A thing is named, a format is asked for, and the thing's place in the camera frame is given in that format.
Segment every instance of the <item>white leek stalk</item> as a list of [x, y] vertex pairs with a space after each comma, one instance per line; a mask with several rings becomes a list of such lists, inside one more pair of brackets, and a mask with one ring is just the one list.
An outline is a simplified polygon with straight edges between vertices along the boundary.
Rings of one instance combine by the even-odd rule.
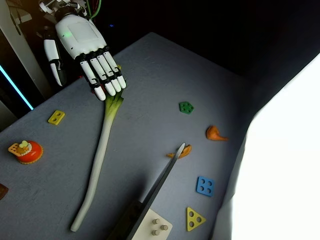
[[73, 232], [76, 232], [79, 229], [94, 199], [102, 163], [104, 162], [104, 158], [106, 154], [111, 126], [123, 100], [124, 99], [121, 97], [121, 92], [117, 92], [115, 96], [108, 96], [105, 100], [105, 113], [104, 113], [103, 126], [102, 126], [99, 144], [93, 160], [89, 186], [86, 191], [82, 206], [71, 226], [71, 231]]

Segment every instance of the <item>orange peel piece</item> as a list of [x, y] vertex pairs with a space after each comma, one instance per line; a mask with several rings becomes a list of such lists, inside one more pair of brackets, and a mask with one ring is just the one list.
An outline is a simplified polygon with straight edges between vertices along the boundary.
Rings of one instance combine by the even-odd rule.
[[228, 141], [228, 137], [220, 136], [220, 132], [216, 126], [210, 126], [206, 130], [206, 138], [213, 141]]
[[[191, 150], [192, 150], [192, 146], [191, 145], [185, 146], [184, 149], [182, 150], [182, 153], [179, 156], [179, 159], [189, 155]], [[175, 153], [168, 153], [166, 156], [169, 157], [169, 158], [173, 158], [174, 155], [175, 155]]]

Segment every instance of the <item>orange toy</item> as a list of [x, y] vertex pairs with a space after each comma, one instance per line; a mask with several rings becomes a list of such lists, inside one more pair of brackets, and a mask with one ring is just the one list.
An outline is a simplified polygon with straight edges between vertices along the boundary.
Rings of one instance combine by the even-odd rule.
[[[189, 155], [189, 153], [191, 152], [192, 150], [192, 146], [191, 145], [188, 145], [186, 146], [183, 150], [182, 150], [182, 153], [180, 154], [179, 156], [179, 159]], [[173, 158], [175, 155], [175, 153], [168, 153], [166, 156], [169, 157], [169, 158]]]
[[38, 161], [44, 153], [43, 147], [35, 141], [25, 141], [14, 143], [8, 151], [16, 156], [22, 164], [32, 164]]
[[229, 138], [220, 136], [220, 132], [216, 126], [210, 126], [206, 130], [206, 138], [209, 140], [214, 140], [214, 141], [228, 141]]

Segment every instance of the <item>gray table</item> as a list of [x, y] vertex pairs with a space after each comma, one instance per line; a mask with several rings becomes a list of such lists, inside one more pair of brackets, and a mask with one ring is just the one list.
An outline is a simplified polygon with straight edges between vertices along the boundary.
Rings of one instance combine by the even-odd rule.
[[[169, 240], [204, 240], [210, 235], [232, 170], [236, 146], [235, 82], [240, 78], [154, 33], [115, 57], [128, 87], [113, 123], [97, 192], [78, 232], [70, 225], [87, 190], [104, 115], [104, 103], [80, 79], [0, 133], [1, 240], [103, 240], [125, 208], [143, 201], [168, 162], [166, 153], [192, 145], [178, 160], [151, 208], [173, 224]], [[189, 101], [191, 115], [179, 112]], [[59, 126], [47, 123], [65, 112]], [[205, 137], [217, 125], [229, 142]], [[33, 140], [43, 157], [20, 164], [7, 148]], [[213, 197], [196, 193], [198, 176], [215, 180]], [[207, 222], [186, 231], [186, 207]]]

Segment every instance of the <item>blue light strip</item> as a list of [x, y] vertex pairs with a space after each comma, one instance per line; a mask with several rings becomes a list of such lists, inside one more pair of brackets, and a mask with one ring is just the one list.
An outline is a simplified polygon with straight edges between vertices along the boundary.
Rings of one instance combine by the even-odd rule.
[[12, 87], [14, 88], [14, 90], [16, 90], [16, 92], [20, 95], [20, 97], [22, 98], [22, 100], [25, 102], [25, 104], [28, 105], [28, 107], [33, 110], [34, 108], [31, 106], [31, 104], [28, 102], [28, 100], [25, 98], [25, 96], [20, 92], [20, 90], [17, 88], [17, 86], [15, 85], [15, 83], [11, 80], [11, 78], [8, 76], [8, 74], [6, 73], [6, 71], [2, 68], [2, 66], [0, 65], [0, 71], [2, 72], [2, 74], [5, 76], [5, 78], [9, 81], [9, 83], [12, 85]]

